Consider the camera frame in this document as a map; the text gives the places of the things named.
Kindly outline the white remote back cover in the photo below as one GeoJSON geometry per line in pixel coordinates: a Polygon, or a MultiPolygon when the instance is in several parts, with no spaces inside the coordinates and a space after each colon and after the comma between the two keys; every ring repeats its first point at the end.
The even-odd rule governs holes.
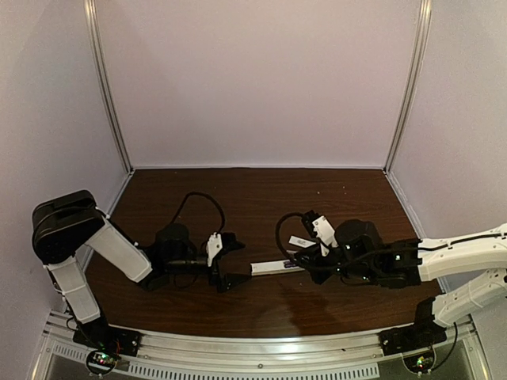
{"type": "Polygon", "coordinates": [[[289,238],[288,243],[292,246],[295,246],[295,247],[298,247],[301,249],[307,249],[307,248],[315,247],[318,245],[315,241],[310,241],[310,240],[307,240],[302,237],[296,237],[294,235],[292,235],[289,238]]]}

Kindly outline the white remote control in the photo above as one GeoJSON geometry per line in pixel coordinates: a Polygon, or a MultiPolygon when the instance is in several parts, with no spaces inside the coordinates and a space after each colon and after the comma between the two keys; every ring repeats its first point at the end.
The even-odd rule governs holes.
{"type": "Polygon", "coordinates": [[[270,276],[281,275],[293,272],[301,272],[303,268],[284,268],[285,260],[265,261],[250,264],[250,274],[252,276],[270,276]]]}

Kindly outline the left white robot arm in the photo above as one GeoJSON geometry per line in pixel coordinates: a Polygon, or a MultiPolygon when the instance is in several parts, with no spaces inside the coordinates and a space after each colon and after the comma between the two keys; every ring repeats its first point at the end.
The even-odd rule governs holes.
{"type": "Polygon", "coordinates": [[[202,247],[190,239],[189,229],[173,219],[158,231],[154,242],[141,246],[100,210],[93,195],[81,190],[41,203],[32,212],[32,248],[77,323],[95,327],[107,323],[101,307],[75,258],[83,246],[99,253],[130,281],[152,291],[171,276],[206,275],[211,286],[226,292],[250,280],[249,274],[223,273],[219,262],[245,248],[236,235],[222,228],[202,247]]]}

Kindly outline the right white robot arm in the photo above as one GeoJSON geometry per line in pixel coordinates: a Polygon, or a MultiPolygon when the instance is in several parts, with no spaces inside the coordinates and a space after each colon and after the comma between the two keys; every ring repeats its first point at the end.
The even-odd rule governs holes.
{"type": "Polygon", "coordinates": [[[372,222],[351,219],[332,227],[325,217],[309,225],[314,241],[290,261],[324,282],[335,273],[387,288],[419,286],[459,273],[481,274],[429,303],[428,319],[442,328],[506,295],[506,226],[441,239],[385,243],[372,222]]]}

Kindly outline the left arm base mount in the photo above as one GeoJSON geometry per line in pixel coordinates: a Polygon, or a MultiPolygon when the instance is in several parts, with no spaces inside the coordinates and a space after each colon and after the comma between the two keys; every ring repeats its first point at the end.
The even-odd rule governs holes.
{"type": "Polygon", "coordinates": [[[108,327],[104,338],[92,337],[80,328],[74,331],[72,340],[91,349],[86,355],[85,366],[93,375],[102,378],[112,373],[126,359],[138,354],[142,334],[135,330],[108,327]]]}

